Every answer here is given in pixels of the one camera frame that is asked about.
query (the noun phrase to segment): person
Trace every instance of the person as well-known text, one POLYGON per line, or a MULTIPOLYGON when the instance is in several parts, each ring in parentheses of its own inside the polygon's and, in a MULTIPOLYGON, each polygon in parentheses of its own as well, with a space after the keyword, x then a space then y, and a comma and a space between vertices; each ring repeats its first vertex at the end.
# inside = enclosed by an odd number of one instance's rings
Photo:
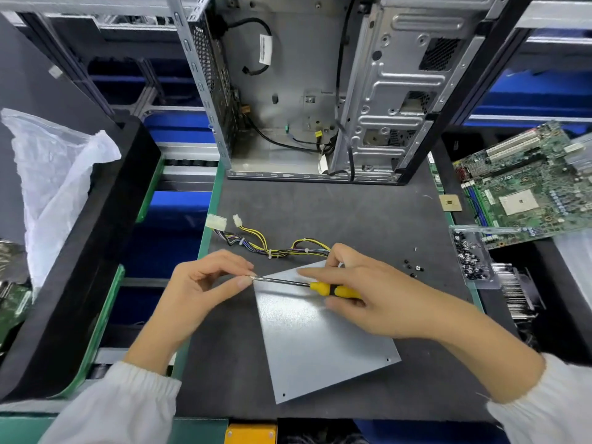
MULTIPOLYGON (((124 360, 74 399, 40 443, 166 443, 181 386, 163 376, 172 355, 212 308, 252 283, 253 270, 225 250, 178 265, 124 360), (212 288, 222 275, 234 277, 212 288)), ((336 244, 324 268, 299 272, 359 291, 363 301, 330 297, 325 305, 364 330, 445 346, 488 390, 487 409, 513 444, 592 439, 590 369, 538 354, 473 305, 348 246, 336 244)))

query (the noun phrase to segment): elastic cuff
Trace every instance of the elastic cuff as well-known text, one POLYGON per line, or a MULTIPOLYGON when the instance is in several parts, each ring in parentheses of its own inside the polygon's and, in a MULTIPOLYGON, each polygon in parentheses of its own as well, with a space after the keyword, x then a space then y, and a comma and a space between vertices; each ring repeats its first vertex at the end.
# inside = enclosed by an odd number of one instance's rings
POLYGON ((568 411, 566 403, 577 393, 577 384, 570 367, 554 355, 544 353, 546 367, 539 382, 528 393, 514 402, 498 404, 489 402, 487 410, 504 422, 512 418, 526 424, 534 424, 542 417, 553 416, 555 411, 568 411))
POLYGON ((125 362, 117 362, 110 367, 104 380, 129 391, 152 393, 156 397, 176 397, 181 381, 146 371, 125 362))

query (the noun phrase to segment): screwdriver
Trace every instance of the screwdriver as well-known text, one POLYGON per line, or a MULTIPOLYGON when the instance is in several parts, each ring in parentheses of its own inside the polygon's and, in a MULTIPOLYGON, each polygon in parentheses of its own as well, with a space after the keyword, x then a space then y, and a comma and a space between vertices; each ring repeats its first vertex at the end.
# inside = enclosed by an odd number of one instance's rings
POLYGON ((255 277, 251 276, 251 279, 254 281, 259 282, 270 282, 270 283, 284 283, 286 285, 296 285, 296 286, 306 286, 313 291, 316 291, 321 296, 337 296, 338 298, 348 298, 348 299, 362 299, 362 296, 351 288, 348 288, 344 285, 330 285, 324 282, 295 282, 295 281, 285 281, 283 279, 272 279, 271 277, 255 277))

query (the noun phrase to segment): person's left hand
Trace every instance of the person's left hand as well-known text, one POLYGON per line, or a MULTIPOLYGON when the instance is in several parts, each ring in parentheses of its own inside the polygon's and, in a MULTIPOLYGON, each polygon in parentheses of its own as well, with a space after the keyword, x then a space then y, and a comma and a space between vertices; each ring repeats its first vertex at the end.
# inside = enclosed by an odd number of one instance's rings
POLYGON ((164 373, 183 341, 195 332, 219 303, 253 283, 253 264, 226 250, 177 265, 152 317, 127 352, 124 361, 164 373), (234 275, 215 288, 221 276, 234 275))

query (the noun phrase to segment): white lab coat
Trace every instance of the white lab coat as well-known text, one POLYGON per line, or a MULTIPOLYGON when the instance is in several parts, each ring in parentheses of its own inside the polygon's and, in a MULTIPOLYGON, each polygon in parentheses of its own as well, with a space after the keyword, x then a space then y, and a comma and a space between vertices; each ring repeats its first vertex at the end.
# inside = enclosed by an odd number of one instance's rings
MULTIPOLYGON (((545 354, 543 377, 524 397, 487 409, 512 444, 592 442, 592 369, 545 354)), ((181 382, 116 363, 55 419, 39 444, 166 444, 181 382)))

